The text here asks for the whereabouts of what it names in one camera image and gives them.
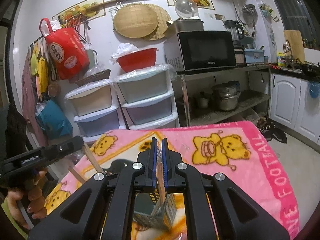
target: human hand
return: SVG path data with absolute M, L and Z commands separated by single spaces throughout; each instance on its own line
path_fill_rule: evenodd
M 39 171 L 39 174 L 35 178 L 35 183 L 37 183 L 40 179 L 42 179 L 46 173 L 47 173 L 47 170 Z M 34 188 L 29 192 L 21 188 L 8 189 L 7 202 L 8 202 L 9 211 L 12 217 L 21 227 L 30 230 L 30 227 L 25 221 L 25 219 L 23 218 L 23 215 L 17 204 L 17 201 L 21 200 L 24 195 L 27 195 L 28 199 L 30 200 L 30 204 L 27 208 L 27 212 L 33 213 L 32 214 L 33 219 L 45 218 L 47 216 L 47 210 L 44 207 L 45 200 L 44 200 L 44 197 L 42 196 L 42 191 L 39 186 L 37 185 L 34 186 Z

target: red plastic basin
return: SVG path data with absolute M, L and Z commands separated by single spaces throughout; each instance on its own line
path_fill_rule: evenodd
M 157 48 L 139 50 L 118 58 L 117 62 L 125 72 L 154 66 L 157 58 Z

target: blender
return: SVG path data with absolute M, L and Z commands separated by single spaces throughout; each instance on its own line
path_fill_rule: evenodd
M 240 40 L 244 38 L 244 30 L 242 25 L 238 21 L 227 20 L 224 22 L 226 29 L 231 32 L 233 39 L 233 46 L 236 54 L 236 64 L 238 67 L 247 66 L 244 55 L 244 48 L 241 45 Z

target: round bamboo mat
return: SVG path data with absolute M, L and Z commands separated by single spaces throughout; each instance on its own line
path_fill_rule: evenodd
M 149 34 L 146 37 L 143 37 L 143 39 L 146 41 L 160 40 L 165 37 L 164 32 L 168 28 L 167 21 L 170 21 L 171 17 L 165 9 L 156 4 L 147 3 L 146 5 L 151 7 L 156 12 L 158 17 L 158 27 L 153 31 L 153 33 Z
M 151 34 L 158 26 L 156 12 L 141 3 L 129 4 L 121 8 L 114 20 L 118 33 L 128 38 L 142 38 Z

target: microwave oven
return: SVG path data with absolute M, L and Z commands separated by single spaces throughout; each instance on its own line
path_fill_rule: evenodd
M 164 42 L 167 63 L 178 73 L 210 72 L 218 68 L 236 67 L 231 32 L 178 32 Z

